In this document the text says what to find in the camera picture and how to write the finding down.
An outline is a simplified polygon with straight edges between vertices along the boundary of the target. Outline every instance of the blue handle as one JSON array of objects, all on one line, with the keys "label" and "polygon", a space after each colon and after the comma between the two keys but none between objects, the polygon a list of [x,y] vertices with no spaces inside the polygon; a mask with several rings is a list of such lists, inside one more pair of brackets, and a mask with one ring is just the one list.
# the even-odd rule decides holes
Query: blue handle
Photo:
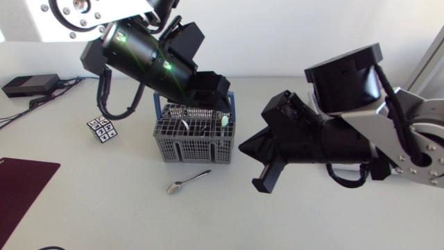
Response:
[{"label": "blue handle", "polygon": [[[154,91],[154,107],[155,107],[155,116],[158,120],[162,118],[162,110],[160,109],[160,94]],[[231,103],[231,115],[233,122],[236,122],[236,103],[234,102],[234,93],[233,91],[227,92],[227,97],[230,99]]]}]

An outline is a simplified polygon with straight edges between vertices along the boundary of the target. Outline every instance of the black box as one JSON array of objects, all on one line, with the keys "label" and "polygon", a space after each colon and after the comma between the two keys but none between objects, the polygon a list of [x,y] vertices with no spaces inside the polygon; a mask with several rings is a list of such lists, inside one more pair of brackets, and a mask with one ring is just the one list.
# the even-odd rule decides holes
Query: black box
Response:
[{"label": "black box", "polygon": [[60,78],[57,74],[20,76],[2,87],[8,97],[30,97],[34,94],[50,95],[56,90]]}]

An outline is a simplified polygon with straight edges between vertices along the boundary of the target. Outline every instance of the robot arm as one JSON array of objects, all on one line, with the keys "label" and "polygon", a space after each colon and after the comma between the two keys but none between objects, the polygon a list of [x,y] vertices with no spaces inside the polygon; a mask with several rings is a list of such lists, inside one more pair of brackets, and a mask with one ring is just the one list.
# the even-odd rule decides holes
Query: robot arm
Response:
[{"label": "robot arm", "polygon": [[[378,44],[305,70],[327,119],[294,93],[273,97],[262,112],[268,127],[239,146],[265,165],[253,185],[271,193],[289,163],[325,163],[329,175],[347,188],[367,175],[384,180],[394,168],[417,183],[444,188],[444,100],[425,100],[391,88],[377,65]],[[386,94],[379,91],[377,79]],[[331,164],[360,164],[357,181],[334,174]]]},{"label": "robot arm", "polygon": [[[97,104],[108,119],[123,119],[134,112],[145,86],[170,102],[228,112],[230,83],[214,72],[197,72],[193,61],[205,38],[200,29],[195,23],[182,25],[180,16],[165,28],[178,2],[17,0],[12,9],[1,9],[0,29],[10,41],[89,41],[81,60],[86,70],[100,76]],[[153,37],[163,30],[158,40]],[[140,82],[133,104],[120,115],[106,109],[108,65]]]},{"label": "robot arm", "polygon": [[179,0],[15,0],[0,9],[6,41],[87,42],[108,23],[140,15],[163,29]]}]

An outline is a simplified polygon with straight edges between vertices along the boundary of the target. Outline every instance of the cable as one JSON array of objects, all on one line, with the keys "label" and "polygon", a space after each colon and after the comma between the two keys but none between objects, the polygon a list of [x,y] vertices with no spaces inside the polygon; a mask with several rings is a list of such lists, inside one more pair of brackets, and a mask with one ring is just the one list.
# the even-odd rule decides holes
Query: cable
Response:
[{"label": "cable", "polygon": [[110,94],[111,75],[111,69],[105,66],[103,68],[102,74],[100,74],[99,88],[97,90],[97,106],[99,107],[99,110],[102,112],[105,118],[111,120],[127,118],[135,111],[137,105],[139,105],[139,101],[144,93],[145,84],[139,84],[139,88],[137,89],[136,95],[134,96],[133,103],[131,104],[131,107],[127,108],[126,112],[120,115],[112,115],[108,112],[108,109],[106,108],[106,101],[108,100],[108,95]]},{"label": "cable", "polygon": [[332,165],[330,163],[327,164],[327,171],[328,175],[330,175],[330,177],[332,177],[332,179],[336,181],[339,185],[346,188],[359,188],[366,182],[370,170],[367,164],[361,164],[359,166],[359,174],[361,177],[356,181],[347,180],[337,176],[334,173]]},{"label": "cable", "polygon": [[5,118],[0,118],[2,121],[0,121],[0,124],[4,123],[3,125],[0,126],[0,129],[6,127],[7,125],[9,125],[11,122],[15,121],[16,119],[19,119],[20,117],[23,117],[24,115],[28,114],[29,112],[35,110],[36,108],[56,99],[57,97],[62,96],[64,93],[68,92],[70,89],[72,89],[72,87],[76,86],[77,84],[79,84],[82,80],[86,79],[86,78],[91,78],[91,77],[76,77],[76,78],[72,78],[72,79],[68,79],[68,80],[62,80],[57,82],[57,85],[62,86],[65,83],[69,83],[71,81],[74,81],[72,84],[69,85],[63,85],[65,90],[63,90],[62,92],[56,94],[56,95],[51,95],[51,96],[47,96],[47,97],[41,97],[38,99],[41,99],[41,101],[38,101],[38,99],[34,99],[37,100],[36,102],[32,102],[34,100],[30,101],[30,107],[28,110],[25,110],[24,112],[18,113],[16,115],[11,115],[9,117],[5,117]]},{"label": "cable", "polygon": [[405,117],[404,111],[402,110],[401,103],[396,97],[393,88],[391,87],[389,80],[387,79],[381,66],[375,65],[375,71],[381,81],[381,85],[384,91],[387,93],[386,104],[390,113],[392,114],[392,120],[395,124],[396,133],[398,134],[398,139],[404,151],[411,157],[411,161],[418,166],[423,165],[423,156],[418,143],[413,137],[413,133],[410,129],[410,123]]}]

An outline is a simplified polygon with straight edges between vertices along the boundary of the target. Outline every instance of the silver spoon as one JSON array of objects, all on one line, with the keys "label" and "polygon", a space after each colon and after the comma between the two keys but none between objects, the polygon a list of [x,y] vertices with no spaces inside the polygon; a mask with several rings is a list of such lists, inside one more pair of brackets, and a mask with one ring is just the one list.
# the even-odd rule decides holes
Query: silver spoon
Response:
[{"label": "silver spoon", "polygon": [[186,183],[187,181],[194,180],[195,178],[202,177],[202,176],[207,175],[207,174],[209,174],[209,173],[211,173],[211,170],[207,170],[207,171],[205,171],[205,172],[202,172],[202,173],[196,175],[195,177],[190,178],[190,179],[188,179],[188,180],[186,180],[186,181],[176,181],[175,183],[171,184],[171,185],[168,187],[168,189],[166,190],[166,192],[169,193],[169,194],[172,194],[172,193],[174,193],[176,190],[180,189],[180,187],[182,186],[183,183]]}]

